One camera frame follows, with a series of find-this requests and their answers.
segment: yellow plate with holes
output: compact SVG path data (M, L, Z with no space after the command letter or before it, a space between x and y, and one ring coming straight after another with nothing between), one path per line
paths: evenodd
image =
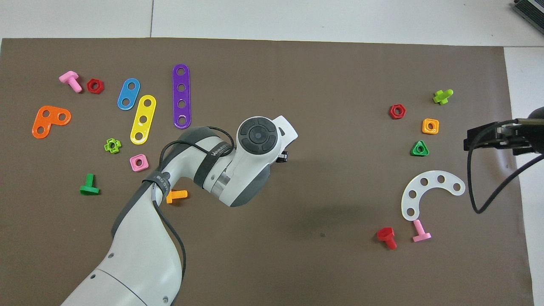
M133 144L143 144L147 141L156 105L157 100L152 95L145 95L140 98L136 109L136 117L134 117L134 123L132 124L131 141Z

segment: purple plate with holes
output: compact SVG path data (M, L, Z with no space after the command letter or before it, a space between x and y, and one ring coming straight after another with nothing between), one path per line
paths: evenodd
M174 125L187 128L191 124L191 85L189 67L177 64L172 69L172 101L174 104Z

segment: red hexagonal nut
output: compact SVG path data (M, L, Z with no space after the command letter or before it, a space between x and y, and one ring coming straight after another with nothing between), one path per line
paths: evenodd
M389 109L389 115L393 119L401 119L406 114L406 108L402 104L394 104Z
M97 78L92 78L87 82L87 91L93 94L99 94L104 90L104 82Z

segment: gray circular button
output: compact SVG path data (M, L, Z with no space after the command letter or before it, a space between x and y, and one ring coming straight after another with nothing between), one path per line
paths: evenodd
M268 132L262 126L256 126L249 131L249 139L256 144L264 143L268 138Z

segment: pink bolt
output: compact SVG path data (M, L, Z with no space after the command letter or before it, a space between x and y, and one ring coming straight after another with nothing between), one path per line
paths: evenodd
M417 234L418 234L417 236L412 238L414 242L431 238L431 234L428 232L425 232L425 230L423 229L423 226L421 225L421 221L419 219L414 220L413 224L416 227Z
M82 89L81 89L81 86L79 86L79 84L76 81L76 78L78 77L79 76L77 75L77 73L70 70L67 73L59 76L59 80L63 82L64 84L70 85L73 91L80 93Z

